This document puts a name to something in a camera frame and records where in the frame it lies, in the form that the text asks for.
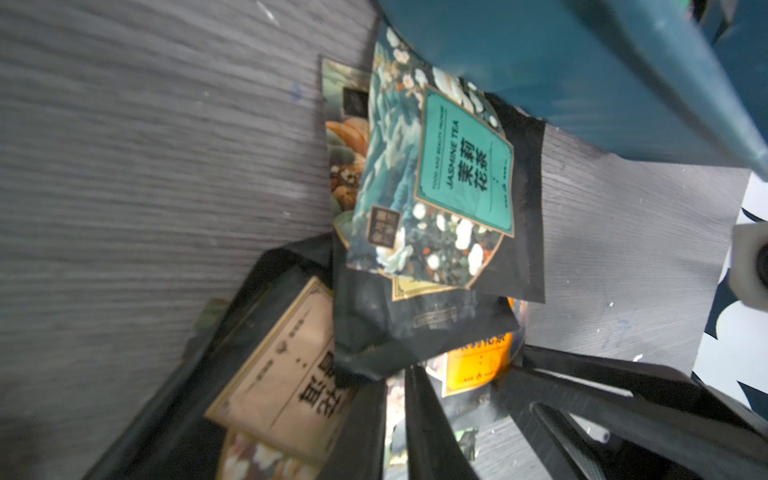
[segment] black plastic bag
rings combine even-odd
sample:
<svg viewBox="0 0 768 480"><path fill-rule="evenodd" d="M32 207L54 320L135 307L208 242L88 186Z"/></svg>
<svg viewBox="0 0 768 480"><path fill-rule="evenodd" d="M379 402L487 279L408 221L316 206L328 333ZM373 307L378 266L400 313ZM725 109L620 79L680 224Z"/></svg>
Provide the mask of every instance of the black plastic bag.
<svg viewBox="0 0 768 480"><path fill-rule="evenodd" d="M211 480L226 429L203 417L313 276L331 284L331 239L324 234L269 250L196 352L180 365L85 475Z"/></svg>
<svg viewBox="0 0 768 480"><path fill-rule="evenodd" d="M338 237L333 249L336 364L354 376L340 376L341 385L386 379L468 343L519 331L504 297L453 289L395 301L395 280L345 268Z"/></svg>

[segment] jasmine tea package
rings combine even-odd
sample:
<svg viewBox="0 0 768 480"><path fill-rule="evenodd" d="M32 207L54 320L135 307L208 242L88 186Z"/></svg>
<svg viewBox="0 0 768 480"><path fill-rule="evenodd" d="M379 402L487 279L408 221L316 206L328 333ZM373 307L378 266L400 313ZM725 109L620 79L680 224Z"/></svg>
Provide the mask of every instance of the jasmine tea package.
<svg viewBox="0 0 768 480"><path fill-rule="evenodd" d="M347 265L544 302L543 121L423 61L382 21Z"/></svg>

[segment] food package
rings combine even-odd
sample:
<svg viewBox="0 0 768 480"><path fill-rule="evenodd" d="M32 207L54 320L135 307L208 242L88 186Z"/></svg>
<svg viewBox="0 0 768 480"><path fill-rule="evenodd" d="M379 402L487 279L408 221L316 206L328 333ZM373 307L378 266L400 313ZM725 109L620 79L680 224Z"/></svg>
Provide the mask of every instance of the food package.
<svg viewBox="0 0 768 480"><path fill-rule="evenodd" d="M543 303L544 122L426 63L386 21L369 91L353 213L334 195L347 265Z"/></svg>
<svg viewBox="0 0 768 480"><path fill-rule="evenodd" d="M323 60L334 226L333 322L336 363L346 374L340 376L342 383L385 379L413 363L518 329L506 297L346 267L359 172L366 167L359 152L368 141L369 80L367 73Z"/></svg>

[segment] wood grain floor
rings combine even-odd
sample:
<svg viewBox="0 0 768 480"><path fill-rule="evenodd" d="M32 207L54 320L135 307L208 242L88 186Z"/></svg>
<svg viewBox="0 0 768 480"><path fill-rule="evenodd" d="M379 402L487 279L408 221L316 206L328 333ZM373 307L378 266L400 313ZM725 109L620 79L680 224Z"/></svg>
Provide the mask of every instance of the wood grain floor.
<svg viewBox="0 0 768 480"><path fill-rule="evenodd" d="M366 67L376 16L368 0L0 5L0 477L82 475L208 298L329 229L319 56ZM746 179L549 128L530 342L690 371ZM547 478L509 422L480 447L483 478Z"/></svg>

